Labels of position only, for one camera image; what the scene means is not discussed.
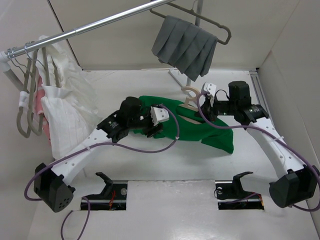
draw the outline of gray towel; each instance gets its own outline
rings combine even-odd
[[[161,63],[169,63],[195,81],[209,72],[218,38],[194,24],[168,15],[152,47]]]

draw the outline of white table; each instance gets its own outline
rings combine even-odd
[[[184,101],[178,84],[167,70],[87,72],[98,93],[101,115],[117,110],[128,96],[159,96]],[[247,71],[211,70],[193,85],[204,81],[228,90],[232,81],[246,81],[252,102],[257,98]],[[230,126],[238,125],[232,117],[221,118]],[[170,139],[147,139],[130,134],[122,144],[155,150],[167,146]],[[131,152],[106,147],[91,165],[87,175],[104,172],[113,180],[135,180],[128,184],[126,211],[92,212],[82,240],[317,240],[311,215],[294,208],[278,208],[265,197],[262,210],[218,210],[213,180],[230,180],[238,173],[252,171],[275,177],[275,171],[260,146],[242,129],[234,130],[232,155],[199,142],[178,141],[158,154]],[[191,181],[146,181],[191,180]],[[74,199],[68,210],[79,209]],[[307,207],[305,202],[300,206]],[[53,213],[43,203],[32,222],[29,240],[60,239],[60,226],[68,210]],[[86,211],[74,212],[65,226],[67,239],[76,239],[86,218]]]

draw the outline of wooden hanger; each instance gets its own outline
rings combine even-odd
[[[191,91],[191,92],[193,92],[193,93],[195,94],[195,96],[194,96],[194,97],[189,97],[189,96],[187,96],[187,97],[185,98],[184,103],[183,103],[183,104],[180,104],[179,106],[180,106],[180,107],[183,107],[183,108],[186,108],[186,109],[190,109],[190,110],[192,110],[192,111],[194,111],[194,112],[197,112],[198,109],[197,109],[196,107],[194,107],[194,106],[189,105],[189,103],[190,103],[190,102],[197,103],[197,97],[198,97],[198,95],[200,94],[199,90],[196,89],[196,88],[193,87],[193,86],[184,86],[184,87],[181,88],[181,90],[182,90],[184,93],[187,93],[187,91]],[[190,119],[190,118],[188,118],[188,117],[181,116],[181,115],[179,115],[179,116],[180,116],[181,118],[183,118],[184,120],[190,122],[190,123],[193,123],[193,124],[201,124],[201,122],[198,122],[198,121],[196,121],[196,120]]]

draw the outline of green shirt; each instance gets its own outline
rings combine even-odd
[[[214,128],[201,118],[195,116],[195,111],[179,106],[183,102],[158,96],[141,96],[143,107],[148,107],[153,104],[163,104],[175,115],[180,127],[180,141],[193,141],[212,146],[217,149],[222,149],[229,154],[234,152],[233,138],[234,133],[231,129],[217,129]],[[201,124],[194,124],[180,116],[193,119]],[[154,136],[155,139],[170,138],[175,139],[177,134],[177,127],[174,119],[171,117],[168,121],[163,122],[163,131]],[[214,122],[218,126],[228,126],[226,123],[217,119]],[[141,130],[134,130],[134,133],[142,133]]]

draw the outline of table surface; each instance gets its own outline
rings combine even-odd
[[[186,97],[167,70],[85,74],[97,90],[98,108],[104,117],[117,110],[128,96],[151,95],[181,101]],[[204,82],[211,82],[217,89],[228,90],[228,83],[232,81],[246,81],[252,102],[257,103],[247,71],[211,70],[192,85],[200,89]],[[222,120],[230,126],[238,125],[230,116]],[[134,134],[121,140],[122,144],[145,150],[161,149],[170,142],[166,138],[146,139]],[[158,154],[106,147],[93,164],[85,168],[86,174],[104,172],[113,180],[135,181],[128,184],[127,210],[93,211],[81,240],[319,239],[308,212],[278,208],[268,197],[263,199],[265,211],[218,210],[213,180],[230,180],[245,171],[276,176],[260,146],[243,129],[234,130],[234,146],[233,154],[186,141],[178,141],[174,147]],[[80,199],[74,199],[64,211],[53,213],[43,202],[38,203],[28,239],[60,239],[60,226],[68,210],[78,210],[79,206]],[[301,202],[300,206],[307,207],[307,204]],[[86,211],[76,211],[70,216],[64,231],[66,239],[77,239],[86,215]]]

